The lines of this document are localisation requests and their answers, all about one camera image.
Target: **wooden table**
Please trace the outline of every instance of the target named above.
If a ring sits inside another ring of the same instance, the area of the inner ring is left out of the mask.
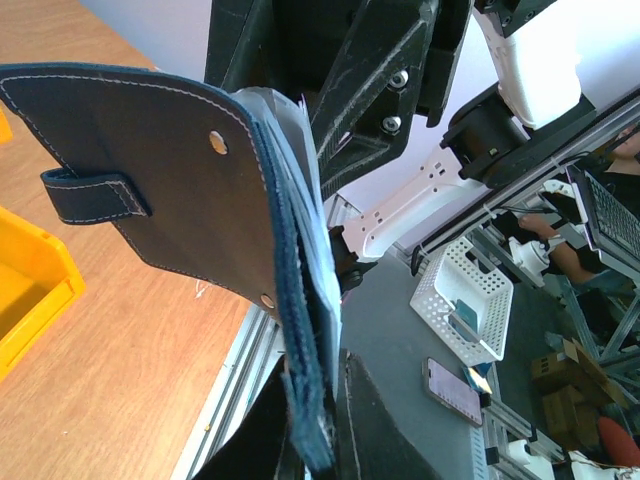
[[[0,63],[152,66],[75,0],[0,12]],[[169,478],[248,302],[213,286],[196,299],[111,225],[63,225],[39,179],[57,164],[4,112],[0,205],[65,242],[87,292],[0,383],[0,480]]]

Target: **person's arm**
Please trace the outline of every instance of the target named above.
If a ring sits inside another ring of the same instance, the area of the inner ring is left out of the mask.
[[[537,233],[540,240],[549,240],[558,235],[558,232],[540,215],[525,215],[518,223],[525,230]],[[571,283],[586,283],[596,276],[595,273],[582,267],[578,254],[566,242],[558,245],[551,252],[550,257]]]

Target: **yellow plastic bin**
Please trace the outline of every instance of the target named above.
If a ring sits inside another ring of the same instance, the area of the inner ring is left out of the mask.
[[[0,207],[0,381],[84,289],[60,240]]]

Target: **gray table surface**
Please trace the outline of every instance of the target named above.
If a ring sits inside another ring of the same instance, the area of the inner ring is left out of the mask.
[[[398,428],[445,479],[489,478],[482,431],[429,397],[421,363],[462,363],[409,306],[419,279],[387,255],[343,304],[342,347],[359,355]]]

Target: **smartphone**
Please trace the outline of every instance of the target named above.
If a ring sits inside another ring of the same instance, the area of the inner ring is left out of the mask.
[[[433,358],[422,362],[422,376],[429,395],[466,418],[472,425],[482,426],[480,396],[469,385]]]

